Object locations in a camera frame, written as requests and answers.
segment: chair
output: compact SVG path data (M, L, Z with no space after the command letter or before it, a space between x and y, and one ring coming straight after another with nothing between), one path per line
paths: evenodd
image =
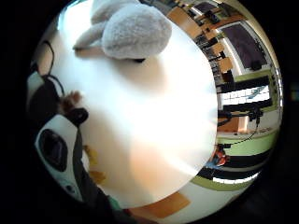
M211 31L210 27L211 27L211 24L209 24L209 23L204 23L203 25L200 26L200 28L202 29L204 34Z
M225 83L223 74L227 73L233 68L233 64L230 58L226 57L219 60L214 60L209 62L212 68L213 76L215 79L216 86Z
M199 36L197 36L194 39L194 41L198 45L198 47L200 49L202 49L202 48L206 48L206 47L210 46L211 44L213 44L213 43L210 43L210 42L213 42L213 39L217 40L216 34L215 34L215 32L210 31L207 33L205 33L205 32L201 33Z
M252 61L251 64L250 64L250 69L252 71L257 71L257 70L262 69L262 63L260 62L260 60Z
M220 22L220 19L211 11L205 12L205 16L210 20L212 24L217 24Z
M220 57L220 53L224 51L224 46L221 42L212 45L211 47L203 49L209 61L216 60Z
M191 39L203 33L200 26L181 7L174 7L167 14L167 18L185 31Z

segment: orange object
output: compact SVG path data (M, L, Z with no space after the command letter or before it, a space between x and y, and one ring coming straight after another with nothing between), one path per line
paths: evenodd
M223 151L219 151L219 150L217 150L217 151L216 151L216 156L217 156L218 158L221 158L221 157L225 156L225 154L223 153Z
M88 156L90 165L94 166L97 164L97 151L91 148L89 145L85 145L83 148Z
M175 214L186 207L189 203L190 201L184 195L176 192L157 203L151 203L138 208L131 208L130 211L135 215L138 215L140 211L143 211L149 212L159 218L165 218Z
M222 165L224 165L226 163L226 156L222 156L220 159L219 159L219 161L218 161L218 163L216 164L217 166L222 166Z
M89 175L95 184L102 184L106 176L102 172L90 171Z

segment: green wall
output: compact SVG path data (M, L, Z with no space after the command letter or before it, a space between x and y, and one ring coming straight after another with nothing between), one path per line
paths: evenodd
M230 156L252 156L269 150L275 143L278 136L278 131L274 131L268 135L251 138L245 142L232 145L231 148L225 149L227 155ZM218 137L218 143L232 144L243 139L231 139Z

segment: stuffed animal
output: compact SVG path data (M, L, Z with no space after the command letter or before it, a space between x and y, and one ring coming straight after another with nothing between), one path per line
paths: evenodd
M98 40L103 52L116 59L142 61L159 54L172 33L170 21L161 11L137 0L94 0L91 23L74 49L87 48Z

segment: desk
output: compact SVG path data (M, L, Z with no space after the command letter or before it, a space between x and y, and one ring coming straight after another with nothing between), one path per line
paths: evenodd
M192 39L203 33L200 26L181 7L174 7L167 14L167 18L184 30Z
M68 8L59 29L44 34L55 51L52 73L65 92L83 95L83 144L97 151L93 170L107 177L98 187L122 208L155 203L186 185L214 150L218 104L210 65L174 23L166 49L143 63L108 58L96 46L76 53L90 6ZM46 73L47 46L36 60Z
M224 51L224 46L221 42L218 42L211 47L207 47L203 49L203 52L205 53L206 57L211 60L217 60L219 58L219 55L221 52Z

